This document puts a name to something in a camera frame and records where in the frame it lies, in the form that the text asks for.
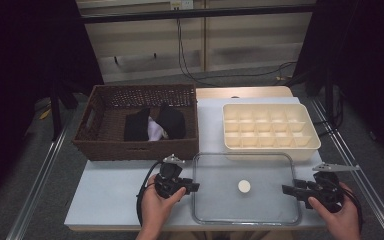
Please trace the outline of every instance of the hand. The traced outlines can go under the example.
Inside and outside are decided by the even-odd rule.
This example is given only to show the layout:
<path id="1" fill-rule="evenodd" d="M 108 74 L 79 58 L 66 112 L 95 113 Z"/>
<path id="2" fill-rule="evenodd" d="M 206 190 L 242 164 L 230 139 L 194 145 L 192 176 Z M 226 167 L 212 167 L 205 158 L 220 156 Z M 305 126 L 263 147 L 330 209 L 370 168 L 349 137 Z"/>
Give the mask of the hand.
<path id="1" fill-rule="evenodd" d="M 339 185 L 349 191 L 350 188 L 344 183 Z M 358 240 L 360 232 L 358 226 L 357 208 L 352 201 L 344 196 L 342 209 L 337 213 L 330 213 L 316 198 L 309 197 L 310 205 L 319 213 L 327 224 L 327 229 L 336 240 Z"/>
<path id="2" fill-rule="evenodd" d="M 142 199 L 142 230 L 136 240 L 157 239 L 161 228 L 170 216 L 174 204 L 180 201 L 186 193 L 186 188 L 180 188 L 171 197 L 165 199 L 158 195 L 154 185 L 155 175 L 148 179 L 148 187 Z"/>

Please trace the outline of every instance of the wicker basket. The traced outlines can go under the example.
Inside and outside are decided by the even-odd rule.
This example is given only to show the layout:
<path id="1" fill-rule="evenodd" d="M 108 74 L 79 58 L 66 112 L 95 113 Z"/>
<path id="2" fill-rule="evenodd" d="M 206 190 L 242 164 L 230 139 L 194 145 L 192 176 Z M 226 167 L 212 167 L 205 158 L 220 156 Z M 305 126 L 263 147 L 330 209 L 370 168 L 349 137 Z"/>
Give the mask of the wicker basket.
<path id="1" fill-rule="evenodd" d="M 156 119 L 163 102 L 183 113 L 186 137 L 125 142 L 126 115 L 149 107 Z M 73 144 L 90 160 L 192 160 L 199 152 L 196 104 L 194 84 L 95 86 Z"/>

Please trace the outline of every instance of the black cable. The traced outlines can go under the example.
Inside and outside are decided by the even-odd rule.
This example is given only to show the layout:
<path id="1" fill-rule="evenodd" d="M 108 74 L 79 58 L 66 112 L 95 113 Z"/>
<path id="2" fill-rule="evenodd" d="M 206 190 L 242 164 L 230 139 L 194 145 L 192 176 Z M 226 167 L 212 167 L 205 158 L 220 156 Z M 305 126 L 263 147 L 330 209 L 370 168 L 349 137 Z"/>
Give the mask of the black cable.
<path id="1" fill-rule="evenodd" d="M 332 122 L 332 129 L 329 129 L 325 132 L 319 133 L 318 136 L 322 137 L 327 134 L 331 134 L 339 129 L 339 127 L 342 125 L 344 121 L 344 95 L 342 92 L 339 94 L 339 99 L 336 102 L 336 110 L 337 114 L 333 117 Z M 322 123 L 328 123 L 329 121 L 324 120 L 320 122 L 314 122 L 313 124 L 322 124 Z"/>
<path id="2" fill-rule="evenodd" d="M 205 77 L 194 77 L 189 72 L 189 69 L 188 69 L 187 64 L 186 64 L 184 50 L 183 50 L 183 41 L 182 41 L 182 27 L 181 27 L 179 19 L 177 19 L 177 36 L 178 36 L 178 48 L 179 48 L 179 51 L 178 51 L 178 62 L 179 62 L 180 70 L 182 71 L 183 75 L 186 76 L 189 79 L 192 79 L 193 81 L 195 81 L 197 83 L 201 83 L 201 84 L 205 84 L 205 85 L 209 85 L 209 86 L 213 86 L 213 87 L 221 87 L 221 86 L 214 85 L 214 84 L 211 84 L 211 83 L 201 82 L 200 80 L 211 79 L 211 78 L 222 78 L 222 77 L 260 77 L 260 76 L 269 75 L 269 74 L 272 74 L 272 73 L 279 72 L 282 69 L 287 68 L 290 65 L 296 63 L 296 62 L 285 62 L 285 63 L 282 63 L 276 70 L 273 70 L 273 71 L 270 71 L 270 72 L 265 72 L 265 73 L 257 73 L 257 74 L 231 74 L 231 75 L 215 75 L 215 76 L 205 76 Z M 183 64 L 185 66 L 186 72 L 183 70 L 183 66 L 181 64 L 181 57 L 183 58 Z"/>
<path id="3" fill-rule="evenodd" d="M 146 186 L 146 183 L 148 182 L 149 176 L 151 175 L 152 171 L 154 168 L 158 165 L 162 164 L 162 162 L 156 162 L 152 165 L 152 167 L 149 169 L 148 174 L 146 174 L 145 179 L 143 180 L 142 186 L 140 187 L 138 195 L 136 195 L 137 200 L 136 200 L 136 214 L 138 215 L 138 220 L 140 225 L 142 226 L 142 199 L 143 199 L 143 194 L 145 193 L 145 190 L 151 186 L 152 184 Z"/>
<path id="4" fill-rule="evenodd" d="M 285 67 L 289 67 L 289 66 L 291 66 L 292 64 L 295 64 L 295 63 L 297 63 L 297 62 L 285 62 L 285 63 L 282 63 L 282 64 L 278 67 L 278 69 L 279 69 L 279 80 L 276 81 L 276 83 L 273 84 L 273 86 L 277 86 L 278 83 L 280 83 L 280 82 L 282 81 L 282 69 L 283 69 L 282 67 L 283 67 L 283 65 L 286 65 Z"/>
<path id="5" fill-rule="evenodd" d="M 351 200 L 351 202 L 354 204 L 354 206 L 357 208 L 357 216 L 358 216 L 358 230 L 361 233 L 363 230 L 363 210 L 361 208 L 361 203 L 358 200 L 357 196 L 355 196 L 354 193 L 349 191 L 348 189 L 342 188 L 339 186 L 339 188 L 342 190 L 342 192 Z"/>
<path id="6" fill-rule="evenodd" d="M 152 185 L 155 185 L 155 183 L 153 182 L 153 183 L 151 183 L 151 184 L 148 184 L 147 186 L 146 186 L 146 188 L 148 189 L 150 186 L 152 186 Z"/>
<path id="7" fill-rule="evenodd" d="M 344 34 L 343 34 L 343 38 L 338 40 L 338 41 L 340 42 L 340 43 L 339 43 L 338 52 L 340 52 L 340 51 L 344 48 L 345 40 L 346 40 L 347 35 L 348 35 L 348 33 L 349 33 L 350 29 L 351 29 L 352 21 L 353 21 L 354 17 L 356 16 L 356 13 L 357 13 L 358 5 L 359 5 L 359 4 L 360 4 L 360 0 L 357 0 L 356 3 L 355 3 L 355 6 L 354 6 L 354 8 L 353 8 L 352 15 L 351 15 L 351 17 L 350 17 L 350 19 L 349 19 L 349 21 L 348 21 L 347 27 L 346 27 L 345 32 L 344 32 Z M 338 59 L 339 59 L 339 55 L 340 55 L 340 54 L 337 54 L 337 55 L 336 55 L 336 61 L 338 61 Z M 342 112 L 342 110 L 343 110 L 343 102 L 341 103 L 341 118 L 340 118 L 340 122 L 339 122 L 339 124 L 336 124 L 337 126 L 336 126 L 336 129 L 334 129 L 334 130 L 337 130 L 337 128 L 342 124 L 342 121 L 343 121 L 343 112 Z M 320 136 L 323 136 L 323 135 L 325 135 L 325 134 L 327 134 L 327 133 L 332 133 L 334 130 L 326 131 L 326 132 L 324 132 L 324 133 L 321 133 L 321 134 L 319 134 L 319 137 L 320 137 Z"/>

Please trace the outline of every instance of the person's left hand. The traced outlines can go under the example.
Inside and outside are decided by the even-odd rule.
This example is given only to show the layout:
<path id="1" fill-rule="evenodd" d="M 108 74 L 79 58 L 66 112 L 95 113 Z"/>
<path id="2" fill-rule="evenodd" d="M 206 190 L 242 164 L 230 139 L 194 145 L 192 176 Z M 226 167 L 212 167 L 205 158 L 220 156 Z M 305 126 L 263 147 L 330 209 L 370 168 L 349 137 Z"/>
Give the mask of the person's left hand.
<path id="1" fill-rule="evenodd" d="M 148 187 L 143 195 L 142 230 L 137 239 L 156 239 L 170 216 L 174 204 L 180 201 L 186 193 L 186 188 L 182 187 L 167 199 L 160 197 L 155 190 L 155 176 L 148 179 Z"/>

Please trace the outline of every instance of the ice cube tray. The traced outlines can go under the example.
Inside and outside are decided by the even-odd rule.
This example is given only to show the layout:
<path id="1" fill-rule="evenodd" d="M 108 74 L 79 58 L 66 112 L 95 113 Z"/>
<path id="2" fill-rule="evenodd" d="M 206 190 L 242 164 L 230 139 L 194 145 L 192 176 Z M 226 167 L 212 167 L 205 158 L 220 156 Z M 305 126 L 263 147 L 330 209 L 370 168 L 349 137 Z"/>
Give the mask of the ice cube tray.
<path id="1" fill-rule="evenodd" d="M 229 151 L 283 152 L 309 160 L 320 139 L 307 109 L 296 104 L 226 104 L 224 143 Z"/>

